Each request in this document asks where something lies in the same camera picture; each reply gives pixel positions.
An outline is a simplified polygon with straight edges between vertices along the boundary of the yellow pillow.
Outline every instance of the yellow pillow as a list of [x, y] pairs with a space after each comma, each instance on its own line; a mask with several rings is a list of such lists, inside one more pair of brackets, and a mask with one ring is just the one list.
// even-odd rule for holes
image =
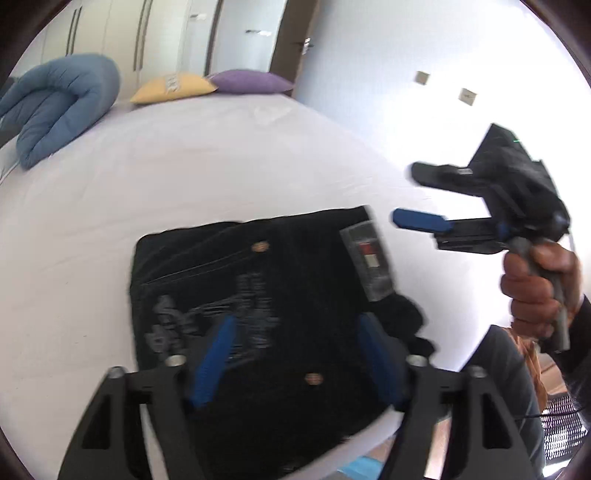
[[131, 98], [137, 105], [166, 102], [179, 98], [205, 95], [217, 90], [217, 87], [193, 73], [174, 73], [150, 80]]

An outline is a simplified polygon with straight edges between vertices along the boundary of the purple pillow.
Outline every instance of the purple pillow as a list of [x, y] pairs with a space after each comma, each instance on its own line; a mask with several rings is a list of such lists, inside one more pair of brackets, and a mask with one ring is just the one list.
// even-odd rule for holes
[[207, 79], [220, 93], [281, 93], [294, 87], [279, 75], [258, 70], [227, 70]]

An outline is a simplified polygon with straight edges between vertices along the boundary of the folded black clothing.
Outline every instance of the folded black clothing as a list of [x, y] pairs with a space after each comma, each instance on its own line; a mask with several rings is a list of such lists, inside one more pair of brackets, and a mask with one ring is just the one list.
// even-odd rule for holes
[[[368, 300], [343, 236], [368, 223], [359, 207], [177, 229], [137, 243], [129, 293], [141, 369], [186, 353], [219, 316], [238, 322], [213, 400], [187, 414], [213, 479], [283, 476], [383, 412], [357, 343], [361, 313], [373, 312], [411, 353], [433, 352], [415, 336], [423, 318], [412, 302], [393, 289]], [[377, 235], [362, 247], [379, 248]], [[383, 252], [366, 253], [383, 276]]]

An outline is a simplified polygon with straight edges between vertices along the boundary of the brown door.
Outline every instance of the brown door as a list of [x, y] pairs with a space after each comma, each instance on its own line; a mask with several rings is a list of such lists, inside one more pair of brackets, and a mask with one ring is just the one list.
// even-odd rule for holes
[[318, 11], [319, 0], [287, 0], [283, 19], [277, 34], [271, 72], [296, 82], [303, 56], [310, 44], [312, 24]]

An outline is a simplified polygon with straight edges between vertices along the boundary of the person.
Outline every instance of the person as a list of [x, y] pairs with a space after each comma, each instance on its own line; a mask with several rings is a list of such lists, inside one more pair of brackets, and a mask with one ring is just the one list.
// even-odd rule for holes
[[[581, 264], [574, 252], [559, 244], [545, 242], [531, 248], [532, 259], [543, 269], [560, 274], [564, 306], [570, 333], [570, 349], [549, 352], [560, 369], [572, 403], [586, 429], [591, 426], [591, 304], [583, 295]], [[525, 339], [542, 340], [554, 332], [552, 325], [560, 303], [554, 299], [552, 284], [530, 275], [527, 262], [513, 253], [504, 258], [501, 291], [510, 297], [512, 332]], [[541, 477], [545, 464], [544, 430], [538, 398], [530, 372], [513, 340], [500, 327], [492, 326], [467, 363], [487, 370], [516, 417], [532, 465]]]

